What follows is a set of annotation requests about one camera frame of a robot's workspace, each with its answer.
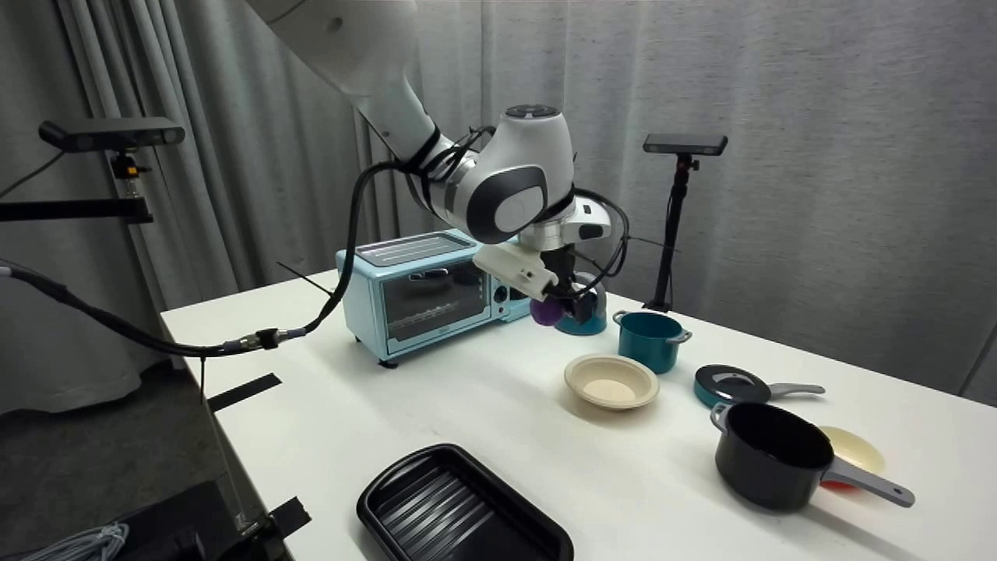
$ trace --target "saucepan handle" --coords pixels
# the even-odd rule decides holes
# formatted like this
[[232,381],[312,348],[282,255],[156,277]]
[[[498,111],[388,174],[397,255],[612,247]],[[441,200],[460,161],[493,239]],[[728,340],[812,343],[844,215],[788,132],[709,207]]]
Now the saucepan handle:
[[823,385],[817,384],[771,384],[774,398],[782,394],[823,394]]
[[670,336],[667,343],[683,346],[685,340],[692,340],[692,332],[689,332],[689,329],[683,329],[683,332]]
[[849,464],[844,458],[835,458],[823,479],[844,479],[851,487],[862,487],[866,492],[876,492],[900,508],[910,508],[917,501],[917,495],[906,487],[881,479],[857,464]]
[[711,407],[711,419],[713,419],[713,425],[722,434],[726,430],[726,412],[728,412],[728,400],[718,400],[713,407]]

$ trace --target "gray curtain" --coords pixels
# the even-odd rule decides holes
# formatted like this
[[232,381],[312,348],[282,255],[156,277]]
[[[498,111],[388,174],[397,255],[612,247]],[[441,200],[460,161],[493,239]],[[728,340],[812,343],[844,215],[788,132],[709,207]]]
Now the gray curtain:
[[963,385],[966,394],[997,405],[997,327],[979,356],[972,378]]
[[[241,0],[2,2],[2,174],[51,150],[51,114],[169,114],[180,146],[141,150],[137,184],[69,155],[19,197],[146,197],[156,221],[0,224],[0,255],[66,280],[149,329],[156,310],[334,264],[360,171],[351,108],[298,65]],[[0,290],[0,412],[66,412],[131,392],[156,356]]]
[[[643,137],[728,132],[675,309],[957,392],[997,325],[994,28],[976,0],[422,0],[417,85],[446,130],[563,105],[576,180],[659,239],[672,159]],[[613,290],[654,274],[634,247]]]

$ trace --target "black pot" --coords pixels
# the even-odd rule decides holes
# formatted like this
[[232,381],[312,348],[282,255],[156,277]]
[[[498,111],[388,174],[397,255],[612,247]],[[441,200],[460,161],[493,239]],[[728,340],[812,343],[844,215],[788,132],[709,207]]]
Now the black pot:
[[835,458],[828,435],[791,412],[735,400],[718,405],[713,423],[722,430],[718,448],[722,483],[761,508],[802,512],[823,479],[844,479],[896,504],[912,504],[910,490]]

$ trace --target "black stand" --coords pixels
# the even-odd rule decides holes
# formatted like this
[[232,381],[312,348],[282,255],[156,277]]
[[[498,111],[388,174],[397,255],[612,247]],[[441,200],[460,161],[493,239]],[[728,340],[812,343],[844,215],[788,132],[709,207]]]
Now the black stand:
[[672,189],[667,197],[667,221],[664,221],[664,248],[660,248],[660,260],[659,260],[659,283],[654,283],[654,296],[650,296],[650,303],[644,303],[644,309],[659,309],[659,310],[670,310],[672,309],[672,296],[670,296],[672,259],[675,259],[683,201],[685,201],[685,194],[689,194],[689,174],[692,171],[697,171],[697,159],[692,159],[689,153],[681,153],[675,174],[672,174]]
[[697,171],[697,155],[719,155],[722,150],[726,150],[722,132],[647,132],[644,137],[644,153],[672,153],[675,155],[672,189],[667,197],[659,283],[654,283],[654,296],[644,303],[644,309],[659,309],[659,310],[672,309],[672,259],[675,259],[683,201],[689,194],[689,174]]

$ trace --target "beige bowl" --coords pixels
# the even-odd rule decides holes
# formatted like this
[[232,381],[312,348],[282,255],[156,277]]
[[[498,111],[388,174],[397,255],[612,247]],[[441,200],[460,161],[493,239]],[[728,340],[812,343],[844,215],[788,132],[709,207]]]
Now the beige bowl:
[[643,407],[659,394],[659,378],[624,356],[587,356],[563,367],[575,394],[613,412]]

